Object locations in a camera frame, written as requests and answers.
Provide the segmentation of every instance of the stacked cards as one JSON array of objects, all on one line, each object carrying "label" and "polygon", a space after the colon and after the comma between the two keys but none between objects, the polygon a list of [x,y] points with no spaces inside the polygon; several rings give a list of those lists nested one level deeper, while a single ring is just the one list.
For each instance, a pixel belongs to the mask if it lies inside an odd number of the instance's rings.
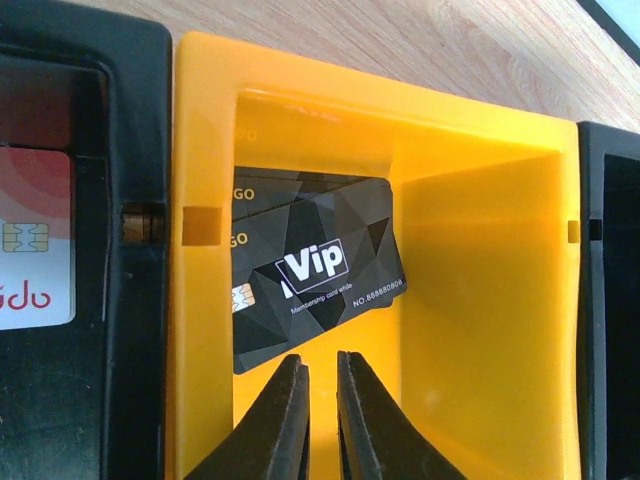
[{"label": "stacked cards", "polygon": [[236,374],[406,290],[392,212],[381,178],[236,169]]}]

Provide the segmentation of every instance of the red and white card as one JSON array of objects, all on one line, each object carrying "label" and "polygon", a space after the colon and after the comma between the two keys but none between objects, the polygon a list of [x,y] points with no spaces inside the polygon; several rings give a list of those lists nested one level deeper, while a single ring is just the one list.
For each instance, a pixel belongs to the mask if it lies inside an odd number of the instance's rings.
[{"label": "red and white card", "polygon": [[0,330],[70,322],[71,160],[0,147]]}]

